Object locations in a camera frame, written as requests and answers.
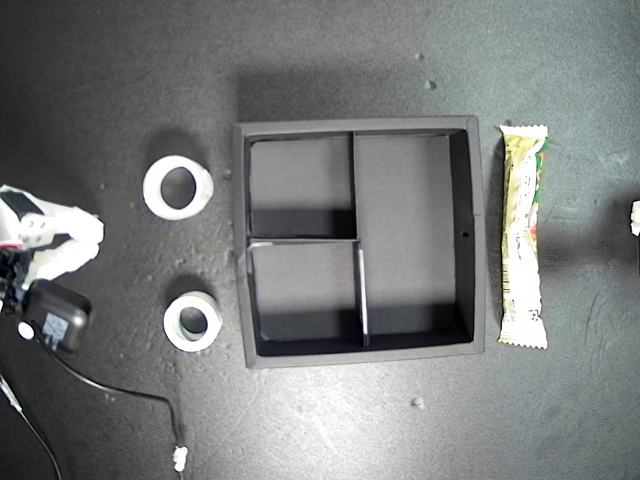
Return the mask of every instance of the roll of tape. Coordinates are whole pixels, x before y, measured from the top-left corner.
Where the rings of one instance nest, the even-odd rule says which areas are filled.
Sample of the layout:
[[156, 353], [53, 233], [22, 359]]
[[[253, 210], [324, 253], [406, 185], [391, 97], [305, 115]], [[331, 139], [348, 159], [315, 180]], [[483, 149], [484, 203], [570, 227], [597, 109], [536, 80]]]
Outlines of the roll of tape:
[[[173, 208], [162, 197], [162, 182], [165, 177], [176, 168], [185, 168], [193, 175], [196, 192], [193, 199], [184, 208]], [[197, 215], [207, 206], [213, 197], [213, 179], [209, 172], [193, 160], [180, 155], [163, 157], [151, 165], [144, 176], [142, 184], [144, 201], [149, 209], [158, 217], [165, 220], [183, 220]]]
[[[204, 333], [195, 334], [184, 328], [180, 314], [185, 308], [199, 310], [207, 322]], [[164, 331], [171, 343], [184, 352], [199, 352], [211, 346], [222, 327], [222, 316], [216, 301], [203, 292], [188, 292], [175, 299], [164, 313]]]

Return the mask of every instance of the black tray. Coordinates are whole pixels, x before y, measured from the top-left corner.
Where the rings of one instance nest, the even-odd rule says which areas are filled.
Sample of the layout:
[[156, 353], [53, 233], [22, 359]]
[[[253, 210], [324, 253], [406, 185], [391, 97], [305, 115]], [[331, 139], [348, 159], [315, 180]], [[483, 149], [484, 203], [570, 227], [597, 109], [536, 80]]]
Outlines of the black tray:
[[249, 367], [484, 351], [475, 117], [240, 124]]

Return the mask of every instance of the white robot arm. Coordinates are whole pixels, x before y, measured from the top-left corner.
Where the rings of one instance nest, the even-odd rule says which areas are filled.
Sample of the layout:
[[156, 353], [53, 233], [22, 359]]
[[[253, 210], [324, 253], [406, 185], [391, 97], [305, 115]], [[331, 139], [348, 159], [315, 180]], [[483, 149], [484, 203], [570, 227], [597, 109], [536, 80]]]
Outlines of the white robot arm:
[[90, 213], [0, 186], [0, 248], [33, 253], [24, 290], [76, 271], [98, 255], [103, 239], [104, 224]]

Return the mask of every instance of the cable connector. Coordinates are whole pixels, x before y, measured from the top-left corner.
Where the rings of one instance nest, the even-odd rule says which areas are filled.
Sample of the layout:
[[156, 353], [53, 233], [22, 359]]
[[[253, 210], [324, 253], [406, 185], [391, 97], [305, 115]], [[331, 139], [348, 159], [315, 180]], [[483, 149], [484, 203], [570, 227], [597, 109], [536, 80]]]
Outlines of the cable connector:
[[184, 467], [187, 465], [187, 453], [189, 453], [187, 447], [176, 447], [174, 450], [173, 461], [175, 462], [176, 472], [184, 471]]

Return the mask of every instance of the power cord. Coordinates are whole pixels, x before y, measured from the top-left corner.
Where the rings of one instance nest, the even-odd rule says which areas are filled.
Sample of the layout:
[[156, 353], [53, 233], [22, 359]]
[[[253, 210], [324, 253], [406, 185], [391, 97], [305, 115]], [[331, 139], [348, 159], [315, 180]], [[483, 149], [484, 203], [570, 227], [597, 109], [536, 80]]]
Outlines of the power cord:
[[51, 463], [53, 464], [53, 468], [56, 471], [57, 480], [62, 480], [62, 472], [60, 471], [60, 466], [58, 465], [58, 460], [56, 459], [56, 456], [53, 454], [53, 451], [51, 450], [47, 442], [45, 442], [44, 438], [40, 436], [40, 434], [38, 433], [36, 428], [33, 426], [29, 418], [24, 414], [24, 411], [22, 410], [22, 405], [20, 405], [18, 398], [15, 396], [15, 394], [13, 393], [13, 390], [11, 390], [11, 387], [9, 386], [9, 384], [7, 383], [7, 381], [2, 375], [0, 375], [0, 391], [4, 393], [4, 395], [9, 400], [9, 403], [11, 404], [11, 406], [18, 412], [18, 414], [20, 414], [20, 417], [22, 417], [22, 419], [27, 424], [31, 432], [35, 435], [35, 437], [40, 442], [40, 445], [42, 445], [42, 448], [46, 450], [47, 454], [49, 455], [49, 458], [51, 459]]
[[54, 352], [51, 348], [49, 348], [46, 344], [46, 341], [40, 332], [40, 327], [35, 322], [31, 322], [31, 327], [33, 327], [33, 331], [35, 332], [35, 337], [38, 340], [38, 343], [42, 346], [42, 348], [47, 352], [47, 354], [58, 364], [60, 365], [68, 374], [80, 380], [82, 383], [86, 385], [90, 385], [98, 390], [101, 390], [106, 393], [111, 394], [125, 394], [131, 395], [132, 397], [143, 398], [145, 400], [152, 400], [155, 402], [160, 402], [165, 404], [169, 408], [169, 414], [171, 415], [171, 425], [173, 427], [173, 434], [176, 440], [176, 448], [173, 453], [173, 461], [175, 463], [175, 470], [180, 474], [180, 478], [183, 479], [183, 471], [185, 468], [185, 464], [187, 461], [187, 447], [184, 446], [184, 438], [182, 436], [182, 430], [180, 428], [180, 422], [178, 421], [178, 415], [176, 413], [176, 408], [173, 402], [167, 397], [163, 397], [161, 395], [152, 395], [150, 393], [137, 392], [135, 390], [128, 390], [126, 388], [118, 388], [112, 387], [108, 385], [104, 385], [100, 382], [97, 382], [82, 373], [78, 372], [75, 368], [65, 362], [60, 356]]

